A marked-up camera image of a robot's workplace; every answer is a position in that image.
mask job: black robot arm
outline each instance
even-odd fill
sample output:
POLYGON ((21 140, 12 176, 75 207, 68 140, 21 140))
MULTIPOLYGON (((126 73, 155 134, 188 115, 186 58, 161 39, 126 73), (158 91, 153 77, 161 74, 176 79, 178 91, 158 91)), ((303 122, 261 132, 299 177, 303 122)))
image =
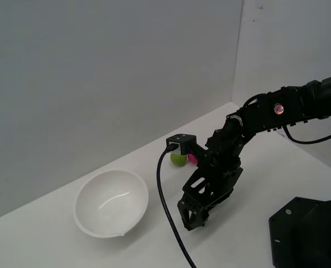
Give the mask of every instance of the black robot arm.
POLYGON ((173 153, 192 154, 198 160, 198 168, 184 185, 184 195, 178 202, 185 228, 190 231, 203 226, 209 211, 231 195, 243 171, 239 155, 256 133, 284 128, 289 134, 287 125, 329 116, 331 78, 250 98, 237 112, 226 116, 223 128, 208 138, 207 149, 197 144, 194 135, 167 138, 167 145, 179 145, 173 153))

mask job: white table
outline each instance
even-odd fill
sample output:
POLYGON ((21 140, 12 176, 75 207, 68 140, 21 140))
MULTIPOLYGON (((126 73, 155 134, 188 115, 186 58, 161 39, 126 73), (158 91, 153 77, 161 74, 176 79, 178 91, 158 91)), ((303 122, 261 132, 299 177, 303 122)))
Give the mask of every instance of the white table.
MULTIPOLYGON (((188 267, 162 210, 155 180, 165 138, 190 133, 201 145, 237 107, 228 103, 138 150, 0 218, 0 268, 188 267), (104 169, 140 174, 149 206, 124 237, 100 239, 81 232, 72 203, 81 185, 104 169)), ((177 201, 195 170, 162 166, 163 190, 180 235, 196 265, 245 268, 272 266, 268 218, 295 196, 331 200, 331 169, 277 133, 261 133, 241 155, 242 173, 231 197, 210 212, 205 227, 183 228, 177 201)))

